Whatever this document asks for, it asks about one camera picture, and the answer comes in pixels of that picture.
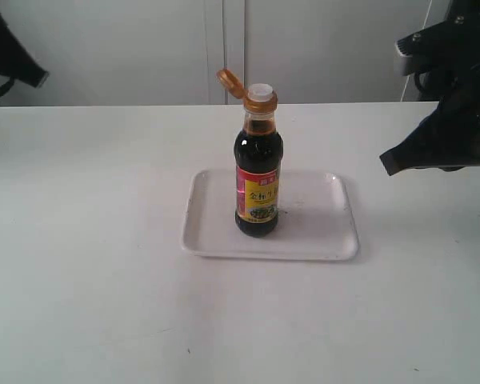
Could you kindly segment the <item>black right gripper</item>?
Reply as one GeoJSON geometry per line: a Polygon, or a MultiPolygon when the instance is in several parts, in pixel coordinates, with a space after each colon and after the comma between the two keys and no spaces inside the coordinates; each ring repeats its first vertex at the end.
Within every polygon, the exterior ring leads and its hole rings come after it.
{"type": "MultiPolygon", "coordinates": [[[[397,41],[409,54],[423,57],[416,73],[403,76],[409,87],[404,100],[457,101],[453,93],[460,90],[480,99],[480,1],[449,1],[442,20],[397,41]]],[[[390,176],[410,169],[452,172],[480,166],[480,103],[457,110],[439,105],[379,158],[390,176]]]]}

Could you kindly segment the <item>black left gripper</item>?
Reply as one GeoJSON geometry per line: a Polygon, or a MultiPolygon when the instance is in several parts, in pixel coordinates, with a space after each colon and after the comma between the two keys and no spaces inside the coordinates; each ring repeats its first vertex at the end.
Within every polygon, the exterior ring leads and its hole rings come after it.
{"type": "Polygon", "coordinates": [[[31,56],[17,56],[18,52],[19,43],[0,13],[0,75],[12,76],[33,88],[41,87],[48,79],[49,72],[31,56]]]}

